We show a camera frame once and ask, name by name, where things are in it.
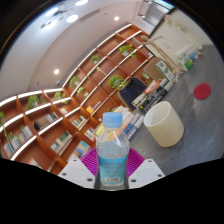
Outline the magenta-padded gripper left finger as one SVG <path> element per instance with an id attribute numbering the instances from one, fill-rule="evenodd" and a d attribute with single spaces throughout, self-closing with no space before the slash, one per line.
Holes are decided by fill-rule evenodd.
<path id="1" fill-rule="evenodd" d="M 96 149 L 90 150 L 81 158 L 73 157 L 58 176 L 84 188 L 98 189 L 99 174 Z"/>

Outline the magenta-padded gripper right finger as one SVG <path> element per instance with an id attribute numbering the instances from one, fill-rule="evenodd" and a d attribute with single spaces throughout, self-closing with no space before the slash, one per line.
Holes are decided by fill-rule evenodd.
<path id="1" fill-rule="evenodd" d="M 164 173 L 153 159 L 144 159 L 134 149 L 129 151 L 126 173 L 129 189 L 143 187 L 164 177 Z"/>

